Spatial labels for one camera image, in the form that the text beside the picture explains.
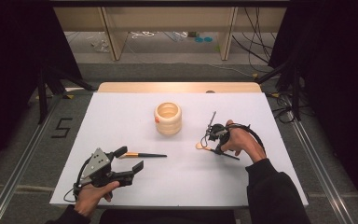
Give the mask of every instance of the metal rail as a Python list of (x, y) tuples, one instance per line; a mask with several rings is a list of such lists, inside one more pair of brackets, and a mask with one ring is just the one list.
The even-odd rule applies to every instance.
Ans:
[(34, 134), (27, 145), (27, 148), (22, 153), (19, 162), (17, 163), (16, 167), (13, 170), (13, 173), (11, 174), (10, 178), (8, 179), (4, 188), (2, 189), (0, 193), (0, 220), (3, 214), (5, 213), (11, 198), (13, 197), (16, 187), (19, 185), (21, 181), (21, 178), (25, 173), (25, 170), (28, 167), (31, 158), (34, 155), (35, 150), (37, 149), (41, 137), (43, 136), (43, 133), (49, 124), (51, 115), (54, 109), (56, 108), (58, 102), (61, 100), (61, 98), (62, 98), (61, 95), (53, 97), (51, 101), (50, 109), (48, 110), (49, 111), (48, 115), (46, 116), (45, 120), (41, 124), (37, 125), (36, 130), (34, 131)]
[[(285, 101), (290, 105), (290, 100), (285, 97)], [(294, 117), (293, 113), (288, 113), (290, 119)], [(322, 163), (321, 159), (319, 158), (318, 152), (315, 150), (310, 138), (308, 137), (307, 132), (304, 129), (301, 121), (294, 119), (294, 128), (298, 139), (301, 142), (302, 147), (304, 148), (308, 159), (310, 160), (310, 164), (317, 175), (319, 182), (324, 189), (324, 193), (330, 202), (331, 206), (333, 207), (334, 212), (336, 213), (337, 219), (339, 223), (350, 224), (353, 223), (351, 219), (351, 215), (348, 212), (348, 208), (345, 202), (342, 200), (341, 196), (338, 193), (336, 186), (333, 184), (329, 174), (327, 173), (326, 169), (324, 168), (324, 164)]]

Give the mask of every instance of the wire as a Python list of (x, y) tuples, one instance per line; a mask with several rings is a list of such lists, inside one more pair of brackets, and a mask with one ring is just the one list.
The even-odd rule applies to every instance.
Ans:
[(76, 34), (76, 35), (74, 37), (72, 37), (71, 40), (68, 41), (68, 44), (70, 44), (78, 35), (80, 35), (80, 32), (76, 31), (76, 32), (73, 32), (73, 33), (65, 36), (67, 39), (69, 39), (69, 37), (74, 34)]
[[(251, 40), (248, 36), (246, 36), (244, 33), (242, 33), (242, 35), (243, 35), (243, 37), (245, 37), (247, 40), (252, 41), (252, 40)], [(270, 47), (270, 46), (265, 46), (265, 45), (260, 44), (260, 43), (257, 43), (257, 42), (254, 42), (254, 44), (259, 45), (259, 46), (262, 46), (263, 48), (272, 49), (272, 47)]]
[(267, 60), (261, 58), (260, 56), (258, 56), (258, 55), (255, 54), (254, 52), (252, 52), (250, 49), (247, 49), (244, 45), (242, 45), (242, 44), (240, 43), (240, 41), (238, 41), (237, 38), (235, 38), (234, 35), (232, 36), (232, 38), (240, 45), (240, 47), (241, 47), (242, 49), (245, 49), (245, 50), (248, 51), (250, 54), (253, 54), (256, 58), (260, 59), (261, 61), (263, 61), (263, 62), (265, 62), (265, 63), (268, 63)]
[(246, 16), (248, 17), (248, 20), (249, 20), (249, 22), (251, 23), (251, 25), (252, 25), (252, 28), (253, 28), (253, 30), (254, 30), (254, 34), (253, 34), (253, 36), (252, 36), (252, 39), (251, 39), (251, 44), (250, 44), (250, 46), (249, 46), (249, 57), (248, 57), (248, 62), (249, 62), (249, 64), (252, 66), (252, 68), (255, 70), (255, 71), (257, 71), (257, 72), (262, 72), (262, 73), (267, 73), (267, 71), (262, 71), (262, 70), (259, 70), (259, 69), (256, 69), (253, 65), (252, 65), (252, 63), (251, 63), (251, 58), (250, 58), (250, 51), (251, 51), (251, 48), (252, 48), (252, 45), (255, 43), (255, 35), (258, 37), (258, 39), (260, 40), (260, 45), (263, 47), (263, 51), (264, 51), (264, 53), (265, 53), (265, 55), (266, 55), (266, 57), (267, 57), (267, 59), (266, 60), (263, 60), (265, 63), (268, 63), (269, 62), (269, 58), (270, 58), (270, 55), (269, 55), (269, 52), (267, 51), (267, 48), (266, 48), (266, 46), (264, 45), (264, 42), (263, 42), (263, 38), (261, 37), (261, 32), (260, 32), (260, 23), (259, 23), (259, 8), (257, 7), (256, 8), (256, 22), (255, 22), (255, 25), (254, 25), (254, 23), (252, 22), (252, 19), (250, 18), (250, 16), (249, 16), (249, 13), (248, 13), (248, 11), (247, 11), (247, 9), (246, 9), (246, 7), (244, 8), (244, 10), (245, 10), (245, 12), (246, 12)]
[(201, 138), (200, 143), (202, 147), (207, 147), (208, 146), (208, 141), (206, 140), (207, 137), (207, 133)]
[(219, 67), (219, 66), (216, 66), (216, 65), (213, 65), (213, 64), (208, 64), (208, 65), (210, 65), (210, 66), (212, 66), (212, 67), (215, 67), (215, 68), (221, 68), (221, 69), (236, 71), (236, 72), (238, 72), (238, 73), (241, 73), (241, 74), (243, 74), (243, 75), (246, 75), (247, 77), (253, 77), (252, 75), (243, 73), (243, 72), (241, 72), (241, 71), (239, 71), (239, 70), (237, 70), (237, 69), (235, 69), (235, 68)]
[(81, 169), (80, 169), (80, 172), (79, 172), (79, 174), (78, 174), (78, 176), (77, 176), (77, 181), (76, 181), (76, 186), (77, 186), (77, 187), (78, 187), (79, 184), (80, 184), (80, 178), (81, 178), (81, 176), (83, 175), (84, 168), (86, 168), (86, 165), (89, 164), (90, 160), (91, 160), (91, 157), (88, 158), (88, 159), (86, 159), (86, 161), (85, 161), (85, 162), (83, 163), (83, 165), (81, 166)]
[[(288, 93), (280, 93), (279, 96), (276, 96), (275, 93), (266, 93), (267, 97), (273, 97), (276, 98), (277, 100), (277, 105), (280, 106), (280, 108), (278, 109), (273, 109), (272, 114), (274, 115), (275, 119), (278, 119), (281, 123), (290, 123), (293, 122), (295, 120), (294, 117), (292, 117), (291, 119), (283, 119), (282, 117), (284, 115), (286, 115), (287, 113), (291, 112), (293, 110), (293, 108), (282, 98), (283, 95), (287, 95), (289, 98), (292, 97), (292, 95), (288, 94)], [(298, 109), (304, 109), (304, 108), (310, 108), (309, 105), (300, 105), (298, 107)], [(310, 117), (314, 117), (315, 114), (313, 112), (313, 110), (310, 111), (310, 113), (306, 113), (304, 111), (299, 111), (301, 114), (306, 115), (306, 116), (310, 116)]]
[(75, 203), (75, 202), (76, 202), (76, 201), (69, 201), (69, 200), (66, 199), (66, 196), (68, 196), (69, 192), (71, 192), (72, 190), (73, 190), (73, 189), (68, 190), (68, 192), (66, 192), (66, 194), (63, 196), (63, 200), (64, 200), (64, 201), (66, 201), (66, 202), (68, 202), (68, 203)]
[(263, 142), (261, 141), (261, 138), (257, 135), (257, 133), (255, 133), (251, 129), (250, 124), (248, 126), (246, 126), (246, 125), (239, 124), (239, 123), (231, 123), (231, 124), (228, 124), (225, 126), (225, 129), (227, 129), (227, 130), (229, 130), (231, 128), (241, 128), (241, 129), (245, 130), (246, 132), (248, 132), (257, 141), (257, 143), (263, 148), (264, 153), (266, 153), (266, 150), (264, 149), (264, 145), (263, 145)]

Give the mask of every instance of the right hand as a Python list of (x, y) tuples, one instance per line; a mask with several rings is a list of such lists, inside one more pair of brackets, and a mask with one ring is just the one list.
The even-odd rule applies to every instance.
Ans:
[[(226, 125), (232, 123), (233, 121), (229, 119)], [(228, 141), (221, 146), (222, 151), (231, 149), (235, 151), (236, 156), (239, 156), (244, 150), (253, 162), (261, 161), (267, 157), (264, 149), (244, 129), (230, 128), (229, 133), (230, 137)]]
[(109, 193), (119, 186), (120, 183), (118, 181), (111, 182), (100, 188), (95, 188), (91, 184), (84, 186), (75, 204), (75, 211), (83, 217), (91, 218), (101, 198), (105, 198), (110, 202), (112, 199)]

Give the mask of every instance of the white table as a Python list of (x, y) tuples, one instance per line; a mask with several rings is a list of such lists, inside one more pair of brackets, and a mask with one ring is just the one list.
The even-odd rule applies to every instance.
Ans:
[[(183, 110), (182, 130), (171, 137), (156, 131), (153, 111), (162, 102), (172, 101)], [(205, 134), (213, 112), (213, 123), (233, 119), (251, 124), (260, 136), (267, 155), (278, 171), (294, 181), (301, 200), (308, 205), (289, 159), (264, 93), (112, 93), (92, 96), (68, 161), (51, 198), (65, 205), (64, 194), (72, 188), (80, 167), (97, 147), (104, 152), (127, 146), (129, 151), (167, 154), (168, 158), (114, 159), (114, 171), (127, 171), (141, 160), (145, 168), (133, 185), (113, 192), (116, 208), (238, 208), (248, 205), (245, 167), (252, 164), (245, 153), (240, 161), (195, 149)], [(209, 142), (210, 147), (217, 143)]]

